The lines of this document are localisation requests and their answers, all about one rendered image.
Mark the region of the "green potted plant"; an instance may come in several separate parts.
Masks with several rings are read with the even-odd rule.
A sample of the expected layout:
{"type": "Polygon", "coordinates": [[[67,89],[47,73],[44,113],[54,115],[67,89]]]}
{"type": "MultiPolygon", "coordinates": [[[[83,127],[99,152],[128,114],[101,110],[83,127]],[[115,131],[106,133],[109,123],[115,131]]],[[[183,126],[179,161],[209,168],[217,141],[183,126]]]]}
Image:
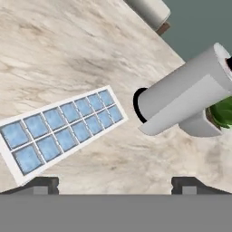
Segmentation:
{"type": "Polygon", "coordinates": [[[232,96],[185,119],[179,127],[192,137],[217,137],[232,127],[232,96]]]}

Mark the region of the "white stool with brown base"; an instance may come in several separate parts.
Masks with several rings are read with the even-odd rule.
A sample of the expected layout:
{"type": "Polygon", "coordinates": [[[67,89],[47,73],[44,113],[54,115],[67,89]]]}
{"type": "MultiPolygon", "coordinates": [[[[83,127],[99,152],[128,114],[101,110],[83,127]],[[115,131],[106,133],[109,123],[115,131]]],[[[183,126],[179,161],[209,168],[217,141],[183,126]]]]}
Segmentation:
{"type": "Polygon", "coordinates": [[[158,35],[169,28],[170,9],[162,0],[123,0],[158,35]]]}

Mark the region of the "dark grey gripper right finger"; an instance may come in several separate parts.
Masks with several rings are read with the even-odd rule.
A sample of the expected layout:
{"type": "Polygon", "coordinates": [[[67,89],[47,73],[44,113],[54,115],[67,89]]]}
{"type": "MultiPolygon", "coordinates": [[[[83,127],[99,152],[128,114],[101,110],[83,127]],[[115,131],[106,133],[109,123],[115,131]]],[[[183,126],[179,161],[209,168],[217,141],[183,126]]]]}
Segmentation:
{"type": "Polygon", "coordinates": [[[173,177],[171,185],[172,195],[229,195],[229,192],[207,186],[195,177],[173,177]]]}

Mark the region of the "white ice cube tray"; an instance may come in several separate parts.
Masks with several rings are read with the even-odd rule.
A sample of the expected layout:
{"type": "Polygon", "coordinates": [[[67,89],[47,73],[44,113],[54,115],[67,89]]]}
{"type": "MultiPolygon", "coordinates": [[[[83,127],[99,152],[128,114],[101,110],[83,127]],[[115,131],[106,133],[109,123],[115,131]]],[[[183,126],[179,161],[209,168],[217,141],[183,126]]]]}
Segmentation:
{"type": "Polygon", "coordinates": [[[110,86],[0,120],[0,154],[23,186],[128,119],[110,86]]]}

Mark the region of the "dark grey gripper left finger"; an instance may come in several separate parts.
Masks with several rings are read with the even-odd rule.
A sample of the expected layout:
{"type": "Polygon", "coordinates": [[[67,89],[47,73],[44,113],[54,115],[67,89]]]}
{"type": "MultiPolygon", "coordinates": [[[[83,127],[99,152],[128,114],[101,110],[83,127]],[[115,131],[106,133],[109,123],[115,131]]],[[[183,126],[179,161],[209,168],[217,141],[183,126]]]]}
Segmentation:
{"type": "Polygon", "coordinates": [[[12,188],[2,192],[2,195],[58,195],[58,177],[36,177],[22,187],[12,188]]]}

